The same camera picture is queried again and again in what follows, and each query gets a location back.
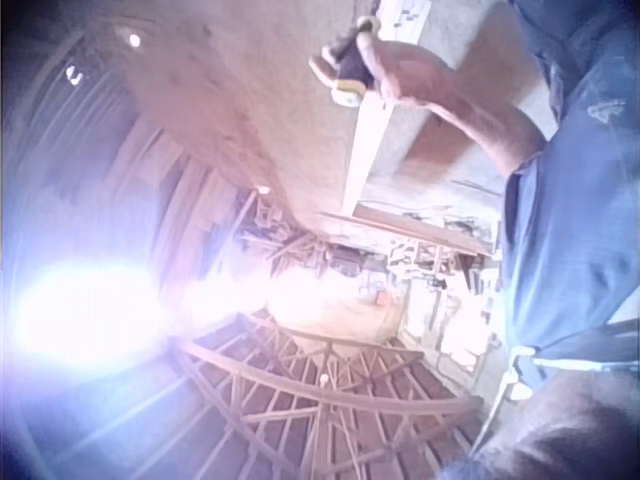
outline light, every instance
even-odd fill
[[[270,288],[268,272],[255,271],[241,278],[222,272],[187,287],[184,304],[196,329],[212,327],[238,312],[263,308]]]
[[[74,87],[80,83],[80,81],[82,80],[82,77],[84,76],[82,72],[78,72],[77,75],[75,74],[75,72],[76,72],[75,65],[70,65],[65,70],[65,74],[67,75],[67,80],[69,80],[69,83]]]
[[[520,402],[522,400],[528,400],[533,395],[533,390],[528,385],[525,385],[522,382],[516,383],[513,387],[511,387],[511,393],[509,394],[509,399],[514,402]]]
[[[129,35],[129,43],[133,48],[138,48],[140,46],[140,37],[135,33]]]
[[[145,272],[61,268],[21,296],[16,341],[26,352],[91,369],[157,348],[165,321]]]

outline hand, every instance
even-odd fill
[[[430,51],[416,45],[382,41],[370,33],[356,39],[362,59],[375,79],[374,89],[385,101],[415,107],[440,103],[451,89],[453,71]],[[336,80],[344,39],[322,56],[309,60],[318,79],[328,87]]]

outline handle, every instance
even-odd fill
[[[345,107],[359,107],[367,90],[373,85],[373,75],[364,64],[356,37],[360,32],[374,35],[380,30],[380,21],[373,16],[360,17],[358,30],[345,47],[340,59],[336,81],[331,90],[333,101]]]

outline wooden truss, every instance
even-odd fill
[[[482,402],[477,397],[428,398],[410,368],[422,359],[422,352],[390,344],[377,345],[299,332],[280,327],[271,319],[247,317],[244,323],[246,332],[241,337],[253,340],[256,348],[251,355],[266,356],[269,360],[267,368],[256,368],[247,361],[225,355],[228,344],[215,350],[192,341],[181,341],[175,346],[178,361],[208,402],[196,416],[203,415],[208,408],[215,408],[227,421],[223,438],[196,478],[204,475],[233,432],[250,446],[241,479],[247,478],[259,454],[271,462],[274,478],[280,478],[284,472],[289,474],[287,478],[307,479],[333,477],[351,471],[355,478],[361,479],[366,478],[367,464],[381,461],[391,464],[396,478],[402,478],[398,456],[416,448],[424,453],[430,468],[438,471],[440,461],[428,441],[445,433],[452,435],[464,451],[468,450],[468,439],[456,427],[476,414]],[[296,344],[300,339],[313,340],[322,346],[303,351]],[[336,351],[339,347],[355,348],[358,353],[347,359]],[[200,371],[204,363],[228,372],[225,380],[217,386],[212,385]],[[311,370],[315,370],[315,375],[309,375]],[[394,386],[393,377],[397,375],[402,375],[410,386],[405,398]],[[380,382],[388,386],[390,397],[375,396],[375,385]],[[271,399],[264,411],[248,412],[246,406],[259,386],[273,392]],[[275,408],[280,394],[293,396],[289,409]],[[358,425],[356,418],[364,415],[373,418],[369,423],[377,429],[374,434],[366,432],[364,425]],[[383,415],[399,419],[394,432],[384,428]],[[418,428],[417,421],[425,416],[435,418],[437,424],[427,429]],[[284,444],[292,422],[297,419],[308,422],[304,453],[299,464],[294,464],[284,455]],[[268,422],[284,422],[277,448],[265,441]],[[349,459],[332,461],[336,448],[332,442],[337,438],[337,435],[331,435],[332,429],[339,432],[343,448],[346,444]],[[156,457],[161,455],[162,452],[158,452]],[[157,458],[145,462],[133,477],[142,476]]]
[[[148,476],[150,470],[209,412],[215,409],[226,420],[224,432],[208,454],[195,479],[205,478],[234,434],[249,444],[249,456],[238,478],[256,478],[252,469],[258,458],[270,462],[271,478],[407,478],[401,457],[418,452],[432,472],[442,461],[430,445],[448,435],[460,451],[469,450],[472,439],[459,428],[475,416],[478,397],[433,400],[413,372],[422,352],[391,345],[370,344],[325,337],[280,327],[270,319],[247,317],[244,330],[214,349],[192,341],[181,341],[173,353],[186,375],[153,397],[91,432],[51,459],[53,465],[70,460],[120,425],[192,380],[204,396],[203,407],[165,444],[145,459],[129,478]],[[319,348],[302,350],[297,342],[314,341]],[[356,352],[345,358],[339,350]],[[260,357],[264,367],[253,366]],[[205,376],[212,365],[219,381]],[[378,388],[384,387],[381,395]],[[258,404],[256,397],[267,399]],[[284,402],[282,396],[290,398]],[[424,420],[431,420],[425,427]],[[298,461],[285,455],[294,423],[306,422]],[[267,441],[270,422],[280,422],[277,441]],[[369,475],[369,469],[386,469]],[[420,471],[420,478],[425,478]]]

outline man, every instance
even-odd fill
[[[431,52],[366,33],[357,45],[380,95],[452,123],[505,175],[508,342],[545,347],[610,322],[616,311],[621,320],[638,315],[638,23],[623,2],[511,3],[549,86],[559,130],[548,142],[523,112],[467,90]],[[331,60],[311,62],[326,84],[335,78]],[[623,305],[631,313],[621,313]],[[567,372],[549,380],[551,372],[529,362],[518,367],[539,391],[443,478],[638,474],[634,374]]]

